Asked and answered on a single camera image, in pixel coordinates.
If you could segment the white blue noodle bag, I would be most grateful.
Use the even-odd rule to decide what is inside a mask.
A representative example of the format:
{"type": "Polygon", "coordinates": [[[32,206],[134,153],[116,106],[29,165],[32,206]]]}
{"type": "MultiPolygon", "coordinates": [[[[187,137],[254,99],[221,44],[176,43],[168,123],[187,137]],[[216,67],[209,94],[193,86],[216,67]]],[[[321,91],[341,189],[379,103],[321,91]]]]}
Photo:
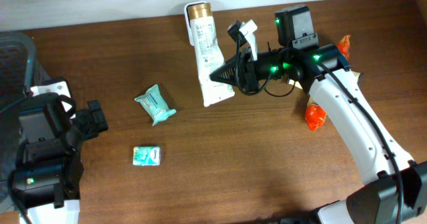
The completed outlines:
{"type": "MultiPolygon", "coordinates": [[[[359,72],[353,71],[353,74],[356,77],[356,84],[357,84],[357,86],[360,86],[360,82],[361,82],[361,79],[363,77],[363,73],[359,73],[359,72]]],[[[294,85],[298,89],[303,89],[302,86],[300,85],[300,83],[298,81],[294,81],[292,79],[288,79],[287,84],[288,85],[294,85]]]]}

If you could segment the white floral cream tube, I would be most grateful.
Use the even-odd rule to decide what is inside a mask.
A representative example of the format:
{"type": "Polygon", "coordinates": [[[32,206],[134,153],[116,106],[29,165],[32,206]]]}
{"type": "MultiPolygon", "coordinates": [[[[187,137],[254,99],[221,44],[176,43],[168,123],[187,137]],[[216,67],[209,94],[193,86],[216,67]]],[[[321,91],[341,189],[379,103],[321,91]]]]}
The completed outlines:
{"type": "Polygon", "coordinates": [[[188,10],[203,106],[209,107],[233,97],[235,92],[231,85],[218,83],[209,78],[211,73],[224,65],[211,5],[208,2],[202,3],[193,5],[188,10]]]}

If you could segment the orange spaghetti packet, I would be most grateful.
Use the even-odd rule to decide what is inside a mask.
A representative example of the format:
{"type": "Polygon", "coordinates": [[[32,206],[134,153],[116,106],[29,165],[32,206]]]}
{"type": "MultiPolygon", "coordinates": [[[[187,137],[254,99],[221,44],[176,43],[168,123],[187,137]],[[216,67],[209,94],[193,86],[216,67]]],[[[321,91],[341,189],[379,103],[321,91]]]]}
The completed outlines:
{"type": "MultiPolygon", "coordinates": [[[[336,47],[340,53],[348,61],[350,58],[350,38],[351,35],[345,35],[337,44],[336,47]]],[[[305,120],[311,131],[315,131],[326,122],[326,112],[310,97],[308,100],[305,120]]]]}

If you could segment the teal wet wipes pack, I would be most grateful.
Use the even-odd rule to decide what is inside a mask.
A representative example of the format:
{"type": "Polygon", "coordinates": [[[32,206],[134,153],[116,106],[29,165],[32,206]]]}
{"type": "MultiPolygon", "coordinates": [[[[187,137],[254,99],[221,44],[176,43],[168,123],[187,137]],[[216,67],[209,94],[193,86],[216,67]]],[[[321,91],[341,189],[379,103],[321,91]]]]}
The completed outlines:
{"type": "Polygon", "coordinates": [[[170,109],[162,97],[157,84],[150,87],[143,95],[136,97],[134,101],[138,102],[149,114],[153,120],[153,126],[176,114],[176,110],[170,109]]]}

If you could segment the teal pocket tissue pack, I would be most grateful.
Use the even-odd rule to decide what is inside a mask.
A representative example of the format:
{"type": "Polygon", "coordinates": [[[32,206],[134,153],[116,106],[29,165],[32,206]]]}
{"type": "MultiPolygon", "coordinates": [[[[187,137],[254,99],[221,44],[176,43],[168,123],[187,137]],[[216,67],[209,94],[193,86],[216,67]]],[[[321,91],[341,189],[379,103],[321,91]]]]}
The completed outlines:
{"type": "Polygon", "coordinates": [[[160,147],[134,147],[132,163],[141,167],[159,166],[161,164],[160,147]]]}

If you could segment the grey plastic mesh basket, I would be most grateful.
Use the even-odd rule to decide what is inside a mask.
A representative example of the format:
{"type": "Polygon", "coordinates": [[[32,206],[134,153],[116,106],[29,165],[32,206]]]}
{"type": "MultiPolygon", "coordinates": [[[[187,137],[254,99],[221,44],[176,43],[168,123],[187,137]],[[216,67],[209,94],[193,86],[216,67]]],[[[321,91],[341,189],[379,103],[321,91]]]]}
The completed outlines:
{"type": "Polygon", "coordinates": [[[19,32],[1,34],[1,212],[15,208],[7,191],[7,179],[15,169],[16,153],[23,141],[18,120],[19,102],[30,87],[49,76],[37,60],[33,39],[19,32]]]}

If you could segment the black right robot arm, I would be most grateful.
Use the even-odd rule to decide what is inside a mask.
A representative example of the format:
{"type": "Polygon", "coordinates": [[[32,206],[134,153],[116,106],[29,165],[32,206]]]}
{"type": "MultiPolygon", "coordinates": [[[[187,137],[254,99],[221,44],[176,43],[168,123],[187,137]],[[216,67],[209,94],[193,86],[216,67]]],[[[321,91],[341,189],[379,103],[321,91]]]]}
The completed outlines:
{"type": "Polygon", "coordinates": [[[286,223],[401,223],[426,210],[426,164],[417,163],[389,134],[337,46],[320,46],[310,10],[296,5],[276,11],[279,49],[259,53],[252,21],[236,22],[228,34],[237,51],[211,80],[256,95],[287,75],[331,119],[349,149],[363,187],[346,199],[286,223]]]}

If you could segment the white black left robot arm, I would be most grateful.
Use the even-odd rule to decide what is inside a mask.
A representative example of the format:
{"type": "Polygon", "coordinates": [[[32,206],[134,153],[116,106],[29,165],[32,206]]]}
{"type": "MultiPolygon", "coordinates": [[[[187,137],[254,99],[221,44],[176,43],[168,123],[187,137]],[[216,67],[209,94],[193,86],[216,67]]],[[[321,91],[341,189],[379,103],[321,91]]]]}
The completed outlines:
{"type": "Polygon", "coordinates": [[[98,100],[78,110],[57,93],[24,97],[1,109],[1,212],[19,223],[77,223],[85,141],[107,131],[98,100]]]}

